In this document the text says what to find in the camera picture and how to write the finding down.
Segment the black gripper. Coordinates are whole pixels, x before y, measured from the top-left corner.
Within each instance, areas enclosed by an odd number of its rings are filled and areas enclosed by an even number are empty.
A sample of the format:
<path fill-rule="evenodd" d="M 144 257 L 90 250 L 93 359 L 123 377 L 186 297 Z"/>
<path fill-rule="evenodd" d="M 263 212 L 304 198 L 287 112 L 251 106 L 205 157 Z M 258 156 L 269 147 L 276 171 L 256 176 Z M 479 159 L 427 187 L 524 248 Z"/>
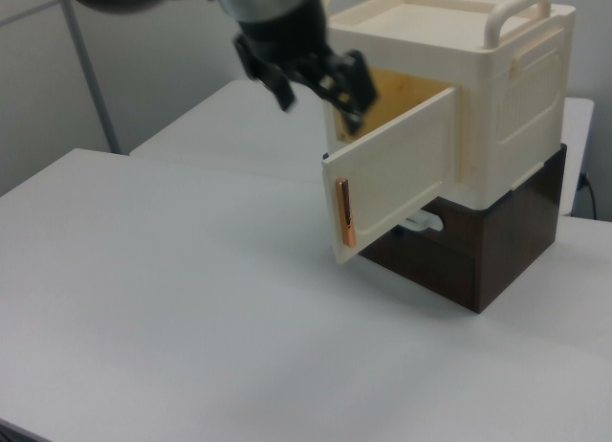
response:
<path fill-rule="evenodd" d="M 361 129 L 377 91 L 360 51 L 337 55 L 327 44 L 321 0 L 300 0 L 279 15 L 238 26 L 234 46 L 247 77 L 272 93 L 283 112 L 295 102 L 289 83 L 295 81 L 331 103 L 351 135 Z"/>

